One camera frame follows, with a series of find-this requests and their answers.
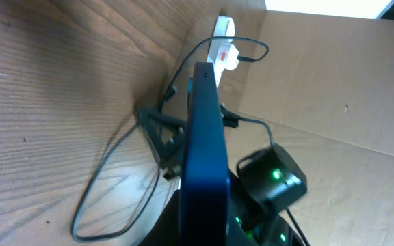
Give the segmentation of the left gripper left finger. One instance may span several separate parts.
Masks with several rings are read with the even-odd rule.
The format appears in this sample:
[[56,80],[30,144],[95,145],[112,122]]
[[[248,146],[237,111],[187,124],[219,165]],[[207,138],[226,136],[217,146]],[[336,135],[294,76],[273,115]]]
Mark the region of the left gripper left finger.
[[138,246],[179,245],[179,197],[176,190],[150,232]]

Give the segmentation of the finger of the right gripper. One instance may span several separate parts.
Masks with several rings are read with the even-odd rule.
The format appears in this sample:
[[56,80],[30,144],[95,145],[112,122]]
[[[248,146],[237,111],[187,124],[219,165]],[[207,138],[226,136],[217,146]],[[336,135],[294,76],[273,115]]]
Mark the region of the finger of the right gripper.
[[187,122],[154,109],[140,109],[138,120],[166,180],[181,176]]
[[241,116],[229,111],[224,104],[220,105],[220,112],[224,127],[237,128],[239,126]]

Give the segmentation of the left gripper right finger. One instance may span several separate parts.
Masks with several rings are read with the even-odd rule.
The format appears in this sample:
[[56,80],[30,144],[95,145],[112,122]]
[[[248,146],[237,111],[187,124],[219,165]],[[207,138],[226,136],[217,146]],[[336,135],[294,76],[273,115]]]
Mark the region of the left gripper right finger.
[[235,218],[228,221],[227,246],[257,246],[257,242],[247,237]]

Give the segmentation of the Galaxy smartphone blue screen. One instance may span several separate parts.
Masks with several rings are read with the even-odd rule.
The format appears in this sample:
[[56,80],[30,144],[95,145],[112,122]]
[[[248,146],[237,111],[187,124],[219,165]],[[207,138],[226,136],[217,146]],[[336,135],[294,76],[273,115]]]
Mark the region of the Galaxy smartphone blue screen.
[[182,186],[180,245],[225,245],[230,178],[212,63],[197,62],[192,76]]

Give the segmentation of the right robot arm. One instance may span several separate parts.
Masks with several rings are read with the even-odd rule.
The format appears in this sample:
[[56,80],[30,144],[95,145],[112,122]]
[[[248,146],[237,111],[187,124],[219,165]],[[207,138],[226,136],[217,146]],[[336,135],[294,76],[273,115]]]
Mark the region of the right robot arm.
[[[139,119],[164,178],[181,177],[185,121],[153,109],[140,110]],[[244,156],[229,175],[227,245],[309,244],[297,222],[279,215],[307,191],[305,174],[282,146],[272,142]]]

